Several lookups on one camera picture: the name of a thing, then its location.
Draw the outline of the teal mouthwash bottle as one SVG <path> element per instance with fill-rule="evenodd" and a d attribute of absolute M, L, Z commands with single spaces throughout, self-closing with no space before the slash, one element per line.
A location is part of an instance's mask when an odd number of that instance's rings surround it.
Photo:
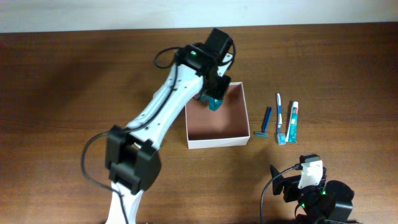
<path fill-rule="evenodd" d="M 223 104 L 223 100 L 217 100 L 217 99 L 212 98 L 206 94 L 201 94 L 200 101 L 203 104 L 208 105 L 209 109 L 212 111 L 218 110 L 221 107 L 221 105 Z"/>

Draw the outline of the blue disposable razor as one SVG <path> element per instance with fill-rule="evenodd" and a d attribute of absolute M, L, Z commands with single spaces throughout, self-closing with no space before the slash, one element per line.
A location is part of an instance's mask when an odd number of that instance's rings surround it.
<path fill-rule="evenodd" d="M 269 135 L 267 133 L 267 128 L 269 125 L 269 121 L 271 119 L 271 114 L 272 114 L 272 108 L 268 106 L 266 109 L 265 115 L 264 115 L 261 131 L 255 131 L 254 132 L 255 136 L 262 137 L 262 138 L 269 137 Z"/>

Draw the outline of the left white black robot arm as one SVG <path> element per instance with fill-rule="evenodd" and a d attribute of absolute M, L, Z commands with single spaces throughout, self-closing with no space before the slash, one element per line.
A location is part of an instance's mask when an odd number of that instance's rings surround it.
<path fill-rule="evenodd" d="M 177 48 L 165 83 L 144 111 L 125 128 L 113 126 L 106 140 L 105 167 L 113 192 L 107 223 L 135 223 L 139 202 L 161 170 L 165 134 L 194 96 L 222 104 L 234 62 L 233 39 L 213 29 L 206 42 Z"/>

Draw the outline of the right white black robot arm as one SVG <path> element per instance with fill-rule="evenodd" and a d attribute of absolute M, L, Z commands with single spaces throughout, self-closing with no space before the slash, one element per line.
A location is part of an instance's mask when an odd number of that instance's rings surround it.
<path fill-rule="evenodd" d="M 324 224 L 349 223 L 353 210 L 354 191 L 338 180 L 326 181 L 326 168 L 318 185 L 299 188 L 300 175 L 284 177 L 274 166 L 270 166 L 272 193 L 283 194 L 284 201 L 297 202 L 304 214 L 295 214 L 296 223 Z"/>

